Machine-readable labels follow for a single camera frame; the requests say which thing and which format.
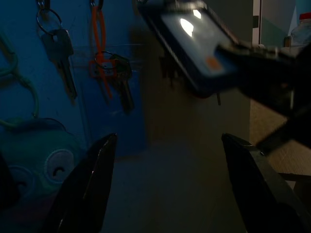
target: orange sticker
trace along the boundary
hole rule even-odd
[[[206,63],[208,67],[213,71],[219,71],[223,69],[222,65],[219,63],[216,57],[208,57],[206,59]]]

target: green cord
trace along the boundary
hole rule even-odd
[[[38,94],[37,91],[35,90],[35,87],[33,86],[32,82],[22,76],[21,74],[19,74],[16,71],[17,68],[17,64],[18,64],[18,58],[17,55],[14,52],[13,46],[11,44],[11,42],[9,41],[9,39],[6,37],[6,35],[4,34],[3,30],[1,30],[0,28],[0,42],[4,45],[5,49],[7,50],[7,52],[12,55],[13,57],[13,61],[11,63],[11,65],[7,68],[7,69],[0,69],[0,77],[8,75],[8,74],[12,74],[13,76],[16,77],[16,79],[18,80],[18,82],[25,88],[27,88],[35,101],[35,109],[33,112],[33,117],[37,118],[38,113],[39,113],[39,98],[38,98]],[[6,122],[4,120],[0,119],[0,125],[3,125],[6,128],[15,128],[18,126],[18,124],[14,124],[14,123],[9,123]]]

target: bottle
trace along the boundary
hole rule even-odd
[[[291,32],[291,47],[304,47],[311,43],[311,12],[301,14],[299,25]]]

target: toy eye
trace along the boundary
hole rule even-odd
[[[21,197],[31,194],[35,187],[35,178],[32,172],[23,166],[9,166],[9,169]]]
[[[52,152],[46,160],[45,173],[52,182],[62,183],[74,168],[71,151],[60,149]]]

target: plush toy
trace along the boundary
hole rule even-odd
[[[4,132],[0,151],[21,194],[14,207],[0,213],[0,229],[17,225],[33,232],[84,153],[75,137],[53,119],[30,120]]]

